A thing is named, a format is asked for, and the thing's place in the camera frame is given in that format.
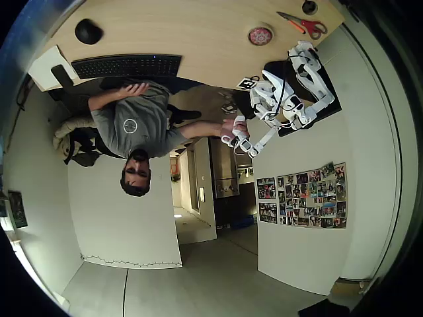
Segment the person's left hand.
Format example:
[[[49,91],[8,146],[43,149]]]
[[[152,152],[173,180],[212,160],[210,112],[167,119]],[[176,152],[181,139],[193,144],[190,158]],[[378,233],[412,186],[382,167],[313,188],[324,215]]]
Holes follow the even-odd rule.
[[[128,98],[132,96],[140,96],[149,89],[148,83],[132,84],[126,87],[122,87],[118,93],[120,98]]]

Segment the person's right hand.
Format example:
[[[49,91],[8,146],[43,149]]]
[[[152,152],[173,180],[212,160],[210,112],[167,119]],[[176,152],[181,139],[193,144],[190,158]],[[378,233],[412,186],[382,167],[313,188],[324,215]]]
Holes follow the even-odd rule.
[[[221,140],[230,142],[238,135],[250,137],[245,117],[237,116],[235,119],[224,119],[220,132]]]

